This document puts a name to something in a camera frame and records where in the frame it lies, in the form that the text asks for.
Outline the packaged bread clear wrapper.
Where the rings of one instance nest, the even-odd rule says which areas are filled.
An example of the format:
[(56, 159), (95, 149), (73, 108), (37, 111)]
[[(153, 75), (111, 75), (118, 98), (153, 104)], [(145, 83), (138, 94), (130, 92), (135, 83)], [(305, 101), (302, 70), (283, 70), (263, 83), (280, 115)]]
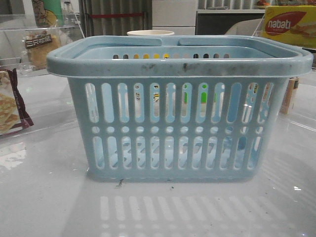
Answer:
[(24, 41), (26, 53), (33, 71), (47, 67), (47, 55), (49, 52), (61, 46), (57, 35), (44, 30), (42, 32), (30, 32)]

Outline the light blue plastic basket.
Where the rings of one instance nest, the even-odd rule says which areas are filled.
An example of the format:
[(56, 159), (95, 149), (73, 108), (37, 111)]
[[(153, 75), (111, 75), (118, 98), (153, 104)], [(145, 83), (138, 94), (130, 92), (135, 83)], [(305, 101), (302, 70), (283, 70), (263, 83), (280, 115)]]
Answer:
[(47, 55), (103, 181), (251, 179), (289, 79), (312, 62), (301, 47), (230, 35), (94, 36)]

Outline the white paper cup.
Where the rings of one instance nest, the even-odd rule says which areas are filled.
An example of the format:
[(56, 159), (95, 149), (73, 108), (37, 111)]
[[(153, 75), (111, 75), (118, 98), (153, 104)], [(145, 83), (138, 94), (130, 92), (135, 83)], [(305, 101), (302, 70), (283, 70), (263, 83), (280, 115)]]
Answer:
[(173, 31), (166, 30), (135, 30), (126, 33), (128, 36), (171, 36)]

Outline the white drawer cabinet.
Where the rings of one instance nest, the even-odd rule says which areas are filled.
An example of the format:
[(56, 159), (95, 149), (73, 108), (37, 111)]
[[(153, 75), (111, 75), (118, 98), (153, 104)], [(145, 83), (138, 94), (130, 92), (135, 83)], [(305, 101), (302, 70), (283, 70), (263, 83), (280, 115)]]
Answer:
[(197, 9), (197, 0), (153, 0), (152, 29), (194, 35)]

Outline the small tan cardboard box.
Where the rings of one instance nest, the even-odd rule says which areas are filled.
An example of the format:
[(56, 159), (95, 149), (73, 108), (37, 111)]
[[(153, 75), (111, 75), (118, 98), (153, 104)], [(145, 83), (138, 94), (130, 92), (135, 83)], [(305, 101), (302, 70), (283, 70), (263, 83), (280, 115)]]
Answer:
[(280, 113), (287, 115), (294, 109), (296, 92), (299, 86), (299, 78), (290, 78), (287, 84), (287, 88), (283, 97)]

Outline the brown cracker snack bag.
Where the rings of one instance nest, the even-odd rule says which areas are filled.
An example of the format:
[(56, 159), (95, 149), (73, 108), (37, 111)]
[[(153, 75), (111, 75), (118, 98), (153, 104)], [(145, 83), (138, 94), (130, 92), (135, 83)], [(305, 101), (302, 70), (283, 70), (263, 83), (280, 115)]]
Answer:
[(33, 120), (26, 111), (24, 100), (18, 90), (16, 69), (0, 72), (0, 135), (33, 126)]

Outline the green yellow cartoon package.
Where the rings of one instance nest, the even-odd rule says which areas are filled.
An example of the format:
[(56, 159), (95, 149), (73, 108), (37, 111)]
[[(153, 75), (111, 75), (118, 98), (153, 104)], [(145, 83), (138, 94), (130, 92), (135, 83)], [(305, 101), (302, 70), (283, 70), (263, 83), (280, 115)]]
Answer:
[(32, 7), (38, 27), (58, 27), (64, 25), (59, 0), (32, 0)]

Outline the clear acrylic shelf left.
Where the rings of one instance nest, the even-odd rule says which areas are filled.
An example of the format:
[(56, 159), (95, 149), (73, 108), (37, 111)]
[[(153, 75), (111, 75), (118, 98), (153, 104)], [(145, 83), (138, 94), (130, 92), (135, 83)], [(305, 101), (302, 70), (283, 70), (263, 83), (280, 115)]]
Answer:
[(84, 38), (79, 15), (2, 15), (0, 69), (16, 70), (22, 77), (47, 74), (49, 52)]

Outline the yellow nabati wafer box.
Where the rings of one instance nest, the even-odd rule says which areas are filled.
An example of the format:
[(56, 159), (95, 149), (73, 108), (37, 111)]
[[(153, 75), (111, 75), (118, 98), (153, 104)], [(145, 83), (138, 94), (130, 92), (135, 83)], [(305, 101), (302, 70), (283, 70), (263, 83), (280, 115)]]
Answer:
[(314, 5), (267, 7), (260, 36), (286, 44), (315, 48), (316, 7)]

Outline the clear acrylic stand right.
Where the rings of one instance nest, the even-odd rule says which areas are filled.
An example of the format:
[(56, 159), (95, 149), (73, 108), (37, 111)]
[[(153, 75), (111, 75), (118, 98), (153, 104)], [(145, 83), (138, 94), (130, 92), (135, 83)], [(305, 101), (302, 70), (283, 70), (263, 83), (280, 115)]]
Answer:
[(316, 49), (316, 20), (307, 20), (307, 12), (293, 11), (264, 16), (254, 35), (302, 48)]

